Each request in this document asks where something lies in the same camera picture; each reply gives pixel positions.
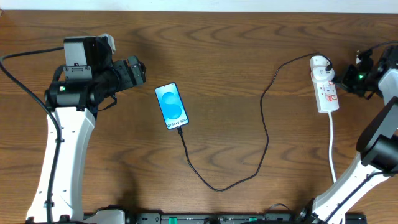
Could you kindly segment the blue Galaxy smartphone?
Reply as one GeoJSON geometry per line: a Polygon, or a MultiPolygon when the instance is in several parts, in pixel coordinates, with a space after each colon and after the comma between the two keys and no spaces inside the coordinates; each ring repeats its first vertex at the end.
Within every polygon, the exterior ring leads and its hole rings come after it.
{"type": "Polygon", "coordinates": [[[155,95],[168,130],[189,123],[187,112],[175,82],[157,87],[155,95]]]}

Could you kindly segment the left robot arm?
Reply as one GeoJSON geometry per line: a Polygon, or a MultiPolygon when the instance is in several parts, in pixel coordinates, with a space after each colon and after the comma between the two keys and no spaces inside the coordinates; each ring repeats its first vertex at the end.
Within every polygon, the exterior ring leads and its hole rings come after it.
{"type": "Polygon", "coordinates": [[[48,135],[39,185],[26,223],[81,223],[85,219],[82,184],[85,157],[99,105],[116,93],[142,85],[145,65],[136,56],[113,60],[109,34],[67,37],[64,65],[46,89],[48,135]]]}

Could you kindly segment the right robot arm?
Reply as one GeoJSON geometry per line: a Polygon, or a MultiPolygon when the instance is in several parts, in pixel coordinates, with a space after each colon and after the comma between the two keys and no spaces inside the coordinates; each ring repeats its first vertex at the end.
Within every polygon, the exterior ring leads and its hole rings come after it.
{"type": "Polygon", "coordinates": [[[332,114],[339,108],[336,88],[365,99],[378,95],[383,109],[361,133],[357,153],[333,185],[312,199],[295,218],[295,223],[345,223],[346,212],[368,191],[397,174],[397,41],[385,43],[378,62],[373,48],[358,52],[356,63],[336,76],[331,60],[321,53],[310,54],[311,79],[319,113],[332,114]]]}

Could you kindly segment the white charger plug adapter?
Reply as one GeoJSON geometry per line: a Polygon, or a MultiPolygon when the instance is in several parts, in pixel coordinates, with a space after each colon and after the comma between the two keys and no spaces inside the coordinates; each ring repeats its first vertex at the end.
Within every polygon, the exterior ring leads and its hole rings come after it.
{"type": "Polygon", "coordinates": [[[329,65],[331,65],[331,62],[329,61],[329,59],[322,55],[316,55],[310,59],[311,70],[313,70],[315,67],[327,67],[329,65]]]}

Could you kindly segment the white power strip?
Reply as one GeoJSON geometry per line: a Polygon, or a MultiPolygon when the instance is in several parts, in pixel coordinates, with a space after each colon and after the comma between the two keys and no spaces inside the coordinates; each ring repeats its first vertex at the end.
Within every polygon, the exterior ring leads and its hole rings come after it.
{"type": "Polygon", "coordinates": [[[314,67],[311,72],[319,113],[331,113],[339,109],[336,86],[332,82],[334,76],[334,70],[326,71],[326,67],[314,67]]]}

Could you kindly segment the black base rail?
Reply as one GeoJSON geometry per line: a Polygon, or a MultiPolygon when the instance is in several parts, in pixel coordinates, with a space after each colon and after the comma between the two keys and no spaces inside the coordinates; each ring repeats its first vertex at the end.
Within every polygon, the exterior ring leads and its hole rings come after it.
{"type": "Polygon", "coordinates": [[[192,215],[142,213],[128,218],[127,223],[136,224],[238,224],[238,223],[298,223],[290,213],[274,212],[265,215],[192,215]]]}

